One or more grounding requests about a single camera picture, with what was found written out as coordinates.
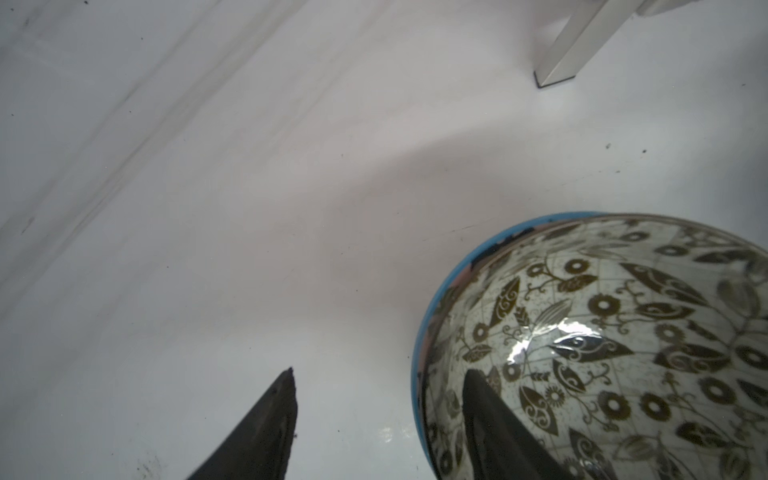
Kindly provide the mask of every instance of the patterned bowl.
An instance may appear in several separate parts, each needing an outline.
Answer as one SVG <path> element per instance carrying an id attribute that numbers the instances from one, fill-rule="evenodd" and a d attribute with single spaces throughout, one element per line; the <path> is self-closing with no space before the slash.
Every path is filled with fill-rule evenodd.
<path id="1" fill-rule="evenodd" d="M 462 384 L 488 384 L 575 478 L 768 475 L 768 253 L 698 223 L 543 217 L 445 281 L 413 403 L 438 478 L 473 478 Z"/>

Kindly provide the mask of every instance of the white surface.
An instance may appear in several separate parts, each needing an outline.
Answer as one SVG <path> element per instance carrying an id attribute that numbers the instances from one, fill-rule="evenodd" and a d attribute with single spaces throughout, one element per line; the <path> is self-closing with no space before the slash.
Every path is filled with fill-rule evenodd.
<path id="1" fill-rule="evenodd" d="M 765 246 L 768 3 L 538 91 L 573 6 L 3 2 L 0 476 L 184 478 L 293 366 L 289 478 L 430 478 L 409 357 L 475 245 L 632 210 Z"/>

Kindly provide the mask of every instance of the flower pattern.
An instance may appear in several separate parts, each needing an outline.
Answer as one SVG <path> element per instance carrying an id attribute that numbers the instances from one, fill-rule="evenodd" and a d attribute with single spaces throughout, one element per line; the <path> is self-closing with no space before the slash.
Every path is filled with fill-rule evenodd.
<path id="1" fill-rule="evenodd" d="M 576 458 L 567 457 L 563 461 L 563 468 L 571 475 L 571 477 L 576 478 L 577 480 L 582 480 L 587 476 L 584 467 L 581 466 L 581 463 L 579 463 Z"/>
<path id="2" fill-rule="evenodd" d="M 587 308 L 598 316 L 616 315 L 621 309 L 621 301 L 614 296 L 598 294 L 589 299 Z"/>
<path id="3" fill-rule="evenodd" d="M 598 406 L 611 420 L 626 420 L 631 412 L 627 399 L 616 392 L 600 392 Z"/>
<path id="4" fill-rule="evenodd" d="M 682 343 L 683 340 L 685 340 L 685 333 L 683 333 L 683 330 L 666 323 L 656 325 L 654 327 L 654 333 L 659 337 L 659 340 L 663 340 L 664 342 Z"/>
<path id="5" fill-rule="evenodd" d="M 440 478 L 474 476 L 458 440 L 469 368 L 575 478 L 754 474 L 751 445 L 768 440 L 768 355 L 753 336 L 768 319 L 763 251 L 649 216 L 499 245 L 451 284 L 430 326 L 417 396 Z M 678 455 L 681 442 L 712 455 Z"/>
<path id="6" fill-rule="evenodd" d="M 544 263 L 534 263 L 528 269 L 525 271 L 528 276 L 539 276 L 542 273 L 544 273 L 547 269 L 546 264 Z"/>
<path id="7" fill-rule="evenodd" d="M 547 404 L 555 409 L 565 403 L 565 392 L 560 387 L 549 386 L 544 392 L 544 398 L 547 400 Z"/>
<path id="8" fill-rule="evenodd" d="M 721 405 L 731 405 L 736 401 L 736 392 L 725 382 L 708 376 L 699 380 L 701 392 L 709 400 Z"/>
<path id="9" fill-rule="evenodd" d="M 476 342 L 482 342 L 488 338 L 488 326 L 484 323 L 475 325 L 475 329 L 472 330 L 472 338 L 475 339 Z"/>
<path id="10" fill-rule="evenodd" d="M 564 267 L 565 271 L 572 275 L 586 272 L 588 268 L 589 262 L 582 260 L 581 258 L 574 258 L 573 260 L 569 260 Z"/>
<path id="11" fill-rule="evenodd" d="M 669 404 L 653 393 L 644 393 L 640 397 L 640 408 L 645 415 L 657 422 L 666 422 L 672 416 Z"/>

